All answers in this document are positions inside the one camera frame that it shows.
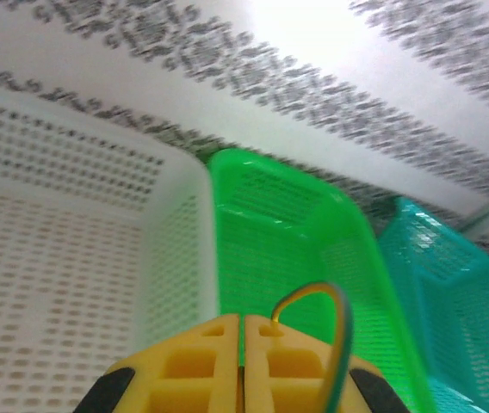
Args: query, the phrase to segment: yellow foam piece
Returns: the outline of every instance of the yellow foam piece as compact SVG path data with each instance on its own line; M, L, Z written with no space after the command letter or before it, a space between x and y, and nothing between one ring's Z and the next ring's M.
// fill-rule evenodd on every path
M116 362L135 375L115 413L237 411L238 316L218 317Z
M245 411L311 411L326 373L331 346L260 316L247 316L244 331ZM350 369L354 367L382 377L375 366L352 356ZM337 413L371 413L349 374Z

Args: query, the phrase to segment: yellow wire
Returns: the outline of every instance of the yellow wire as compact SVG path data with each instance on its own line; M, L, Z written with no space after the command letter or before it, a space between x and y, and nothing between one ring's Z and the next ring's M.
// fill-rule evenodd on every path
M325 376L325 380L323 380L323 385L319 391L314 410L316 412L325 412L327 411L327 404L332 398L331 395L333 396L333 401L334 398L336 398L334 403L336 410L344 383L344 376L348 372L348 364L350 362L352 318L350 303L348 302L346 296L340 288L329 282L318 281L307 284L301 288L298 288L297 290L294 290L286 297L283 297L275 305L275 308L271 312L271 320L275 323L279 323L279 316L287 305L313 293L328 294L335 303L337 308L337 319L340 320L337 322L337 327L335 329L335 338L334 343L332 344L328 372Z

